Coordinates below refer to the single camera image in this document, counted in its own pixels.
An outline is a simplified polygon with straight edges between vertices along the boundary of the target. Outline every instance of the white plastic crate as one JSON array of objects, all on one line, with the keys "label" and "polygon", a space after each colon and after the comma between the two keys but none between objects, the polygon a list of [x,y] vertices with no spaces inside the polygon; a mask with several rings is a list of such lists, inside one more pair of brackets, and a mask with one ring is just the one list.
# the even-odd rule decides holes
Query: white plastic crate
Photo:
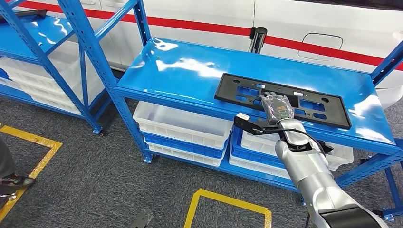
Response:
[{"label": "white plastic crate", "polygon": [[133,118],[143,132],[216,149],[224,148],[232,129],[232,121],[141,101]]},{"label": "white plastic crate", "polygon": [[[66,41],[48,57],[70,88],[81,82],[77,43]],[[10,80],[17,79],[27,84],[41,85],[48,90],[63,92],[42,66],[3,57],[0,58],[0,68],[7,72]]]},{"label": "white plastic crate", "polygon": [[14,89],[18,89],[18,90],[21,89],[18,83],[5,79],[5,78],[2,78],[2,77],[0,77],[0,84],[14,88]]},{"label": "white plastic crate", "polygon": [[[49,55],[49,59],[79,100],[83,102],[78,44],[66,41]],[[0,58],[0,68],[3,68],[7,72],[9,79],[18,85],[17,89],[29,94],[34,101],[75,114],[81,114],[42,66]],[[86,77],[88,104],[91,105],[105,87],[87,56]]]},{"label": "white plastic crate", "polygon": [[[276,142],[280,139],[278,134],[252,135],[242,132],[241,147],[273,156],[276,155]],[[329,169],[335,171],[340,165],[352,163],[354,160],[353,148],[326,142],[334,149],[326,155]]]},{"label": "white plastic crate", "polygon": [[354,161],[353,148],[327,142],[326,145],[334,149],[326,154],[326,159],[329,162],[329,169],[335,171],[340,165],[349,164]]},{"label": "white plastic crate", "polygon": [[275,146],[279,139],[278,134],[252,135],[243,131],[240,146],[251,151],[277,156]]},{"label": "white plastic crate", "polygon": [[41,97],[41,96],[36,96],[36,95],[31,95],[32,100],[37,101],[37,102],[41,102],[43,104],[47,104],[50,105],[52,107],[56,107],[59,109],[62,109],[64,111],[68,111],[71,113],[75,113],[80,115],[81,112],[77,109],[77,107],[73,104],[73,102],[71,102],[71,104],[63,104],[63,103],[59,103],[59,102],[55,102],[53,100]]},{"label": "white plastic crate", "polygon": [[203,163],[203,164],[206,164],[206,165],[212,165],[212,166],[216,166],[216,167],[220,166],[221,160],[224,158],[224,154],[225,154],[225,150],[224,150],[222,152],[222,157],[220,159],[215,159],[215,158],[212,158],[212,157],[206,157],[206,156],[203,156],[203,155],[200,155],[200,154],[175,149],[175,148],[172,148],[172,147],[167,147],[167,146],[154,144],[154,143],[151,143],[151,142],[147,142],[146,140],[144,140],[144,142],[146,144],[148,144],[148,148],[151,151],[166,154],[166,155],[170,155],[170,156],[177,157],[177,158],[190,160],[190,161],[193,161],[193,162]]},{"label": "white plastic crate", "polygon": [[239,166],[239,167],[242,167],[245,169],[254,170],[254,171],[258,171],[258,172],[267,173],[267,174],[270,174],[273,176],[290,179],[290,176],[286,169],[282,169],[279,167],[266,165],[263,163],[258,163],[258,162],[238,158],[238,157],[233,157],[232,154],[230,154],[229,163],[231,165]]}]

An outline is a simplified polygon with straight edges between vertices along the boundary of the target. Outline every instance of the white car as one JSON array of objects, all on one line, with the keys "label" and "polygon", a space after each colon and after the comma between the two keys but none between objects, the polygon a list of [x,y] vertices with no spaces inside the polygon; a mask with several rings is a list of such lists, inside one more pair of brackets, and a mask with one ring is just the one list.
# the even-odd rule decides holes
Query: white car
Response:
[{"label": "white car", "polygon": [[[80,1],[97,29],[127,0]],[[372,72],[403,39],[403,25],[398,23],[403,20],[399,11],[403,3],[377,1],[366,6],[360,6],[360,0],[357,6],[343,5],[351,0],[144,0],[144,4],[152,36],[246,51],[249,28],[265,27],[269,44],[263,47],[264,55]],[[29,0],[22,6],[20,10],[46,8],[50,15],[64,16],[56,13],[57,0]],[[134,17],[126,16],[100,43],[110,65],[125,70],[142,48]],[[383,108],[403,96],[402,85],[403,72],[395,70],[376,87]]]}]

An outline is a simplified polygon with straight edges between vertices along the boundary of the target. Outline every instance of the red stripe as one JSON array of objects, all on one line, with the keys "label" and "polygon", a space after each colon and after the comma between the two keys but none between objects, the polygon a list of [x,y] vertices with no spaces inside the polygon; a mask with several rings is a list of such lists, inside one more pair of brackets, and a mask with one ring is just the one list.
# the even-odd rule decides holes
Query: red stripe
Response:
[{"label": "red stripe", "polygon": [[[20,4],[21,7],[31,8],[31,9],[47,9],[48,11],[63,13],[62,9],[58,5],[46,4],[40,2],[33,1],[25,1]],[[92,18],[100,18],[100,19],[109,19],[114,13],[106,12],[101,10],[94,9],[84,9],[86,15]],[[233,34],[233,35],[241,35],[241,36],[249,36],[250,28],[243,27],[235,27],[228,25],[217,25],[210,23],[202,23],[195,21],[185,21],[185,20],[176,20],[176,19],[168,19],[168,18],[156,18],[156,17],[147,17],[148,24],[157,25],[163,27],[171,27],[178,29],[190,29],[197,31],[206,31],[206,32],[218,32],[224,34]],[[125,22],[135,22],[134,15],[125,15],[122,18],[122,21]],[[313,44],[302,43],[299,41],[283,39],[278,37],[266,36],[265,38],[266,44],[271,44],[275,46],[280,46],[284,48],[290,48],[295,50],[306,51],[318,55],[324,55],[344,60],[349,60],[358,63],[369,64],[373,66],[379,65],[383,58],[368,56],[363,54],[358,54],[349,51],[342,51],[338,49],[333,49],[329,47],[322,47]],[[403,64],[400,64],[396,69],[403,70]]]}]

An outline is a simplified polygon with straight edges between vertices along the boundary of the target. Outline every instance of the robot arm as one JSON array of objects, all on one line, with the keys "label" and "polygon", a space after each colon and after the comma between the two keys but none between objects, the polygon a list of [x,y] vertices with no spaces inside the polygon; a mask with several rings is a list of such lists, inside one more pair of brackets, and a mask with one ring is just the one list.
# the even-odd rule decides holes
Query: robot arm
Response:
[{"label": "robot arm", "polygon": [[321,145],[305,133],[302,123],[294,118],[287,97],[275,93],[260,96],[267,115],[267,130],[248,122],[238,114],[234,124],[252,134],[281,132],[276,154],[284,163],[296,188],[307,204],[311,221],[317,228],[387,228],[385,222],[357,203],[335,182]]},{"label": "robot arm", "polygon": [[[278,123],[283,129],[303,129],[300,121],[285,119]],[[301,191],[311,221],[317,228],[386,228],[385,222],[357,203],[333,179],[327,160],[308,136],[284,134],[276,143],[276,154],[284,163],[294,185]],[[292,146],[311,144],[311,150],[291,151]]]}]

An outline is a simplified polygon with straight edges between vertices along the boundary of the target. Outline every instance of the shoe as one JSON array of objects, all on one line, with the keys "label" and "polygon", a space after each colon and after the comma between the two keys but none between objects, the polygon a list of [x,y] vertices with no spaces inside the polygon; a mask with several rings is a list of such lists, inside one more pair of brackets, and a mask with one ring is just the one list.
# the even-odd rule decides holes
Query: shoe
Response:
[{"label": "shoe", "polygon": [[31,187],[35,183],[34,178],[17,176],[15,173],[0,177],[0,188],[19,190]]}]

